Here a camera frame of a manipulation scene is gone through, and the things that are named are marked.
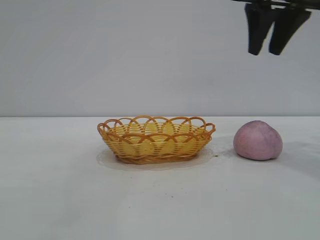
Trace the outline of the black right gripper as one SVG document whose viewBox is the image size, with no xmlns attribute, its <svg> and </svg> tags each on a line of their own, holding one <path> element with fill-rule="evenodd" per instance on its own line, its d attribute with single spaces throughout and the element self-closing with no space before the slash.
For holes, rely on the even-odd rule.
<svg viewBox="0 0 320 240">
<path fill-rule="evenodd" d="M 279 56 L 291 37 L 310 18 L 312 12 L 319 10 L 320 0 L 234 0 L 246 3 L 244 11 L 248 27 L 248 52 L 257 56 L 274 22 L 272 6 L 289 7 L 281 9 L 274 22 L 269 42 L 269 52 Z"/>
</svg>

